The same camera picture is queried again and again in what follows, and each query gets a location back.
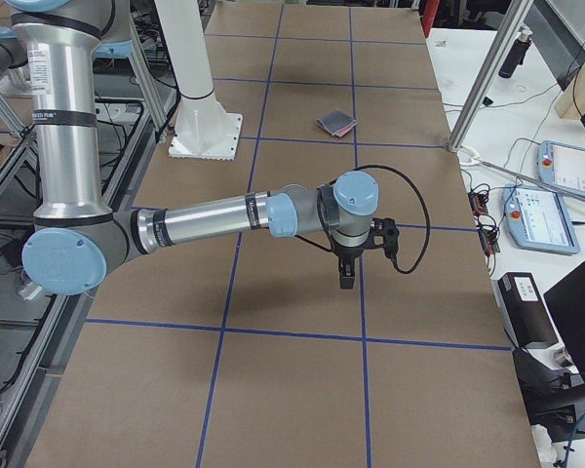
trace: brown paper table surface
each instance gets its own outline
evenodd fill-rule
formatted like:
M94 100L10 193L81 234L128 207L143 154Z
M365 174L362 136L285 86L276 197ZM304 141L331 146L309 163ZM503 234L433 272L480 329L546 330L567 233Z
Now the brown paper table surface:
M388 164L420 187L412 275L266 232L139 258L98 292L28 460L43 467L539 466L417 14L218 4L217 98L245 120L234 162L161 145L135 205L178 207ZM316 118L358 119L334 139ZM373 173L411 265L424 220ZM314 237L324 242L321 236Z

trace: metal pole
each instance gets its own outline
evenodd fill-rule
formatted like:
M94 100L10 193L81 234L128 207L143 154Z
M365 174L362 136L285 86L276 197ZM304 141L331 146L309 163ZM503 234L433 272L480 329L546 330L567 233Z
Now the metal pole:
M25 124L21 121L16 111L9 105L0 93L0 118L5 123L9 132L14 136L19 137L25 128Z
M489 86L492 80L498 73L502 62L507 57L509 49L511 48L516 33L520 28L525 16L533 4L533 0L513 0L507 10L505 19L503 20L496 37L489 47L484 64L479 70L479 74L475 79L472 90L464 103L464 107L459 113L457 122L452 129L450 138L447 142L447 150L451 152L457 152L461 147L461 144L472 125L475 115L479 110L479 106L482 104L486 93L488 92Z
M182 8L166 0L154 3L182 94L169 154L234 159L243 116L225 112L216 100L197 2L183 2Z
M133 68L138 86L143 94L143 99L145 99L145 106L152 117L154 125L157 129L162 129L164 132L165 129L163 129L163 126L167 120L165 107L156 91L156 84L149 74L147 62L145 61L145 56L143 54L143 48L140 44L137 29L135 28L135 23L132 19L130 19L130 35L133 40L133 51L129 57L130 65Z

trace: white table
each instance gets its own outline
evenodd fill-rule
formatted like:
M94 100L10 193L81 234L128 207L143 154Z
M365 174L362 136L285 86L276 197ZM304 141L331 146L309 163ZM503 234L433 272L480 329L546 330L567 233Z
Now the white table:
M463 104L494 34L493 31L432 29L427 39L427 47L445 104ZM526 53L524 65L519 66L510 79L496 77L487 96L494 101L494 105L522 102L542 93L555 82L555 77L533 45ZM537 131L551 103L560 95L561 90L555 85L542 96L530 99L528 102L480 110L464 144L474 147L485 160L499 166L505 163L512 144L519 137L536 141L551 139L585 147L585 129L582 124L579 121L560 119L554 108L550 110L548 117ZM445 105L445 110L448 112L448 124L451 127L459 115L454 110L459 108ZM527 141L519 141L516 144L507 168L518 172L525 154L522 173L536 177L537 145L533 144L527 150L528 146ZM465 161L468 158L469 156L460 154L460 159ZM513 181L508 175L482 166L464 169L472 175L473 186L484 182L491 187L501 187ZM467 175L464 180L468 186ZM501 195L502 190L492 190L488 202L489 212L497 221L502 218ZM585 204L568 200L568 198L565 198L565 201L572 219L585 220ZM492 280L500 278L508 271L527 271L532 273L540 292L546 292L585 259L585 226L577 226L576 234L581 247L579 254L566 256L539 253L518 249L507 231L506 224L503 223L499 239L500 254L495 259L496 268ZM548 350L532 352L532 354L544 364L555 368L553 354L559 347L561 344ZM560 458L564 456L563 445L555 444ZM576 452L570 456L569 466L585 468L585 440L577 441L572 446Z

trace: black box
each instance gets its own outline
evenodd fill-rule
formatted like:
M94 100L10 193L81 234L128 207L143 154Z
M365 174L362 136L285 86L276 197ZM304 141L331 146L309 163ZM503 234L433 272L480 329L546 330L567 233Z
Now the black box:
M545 349L559 342L530 273L507 273L498 289L518 346Z

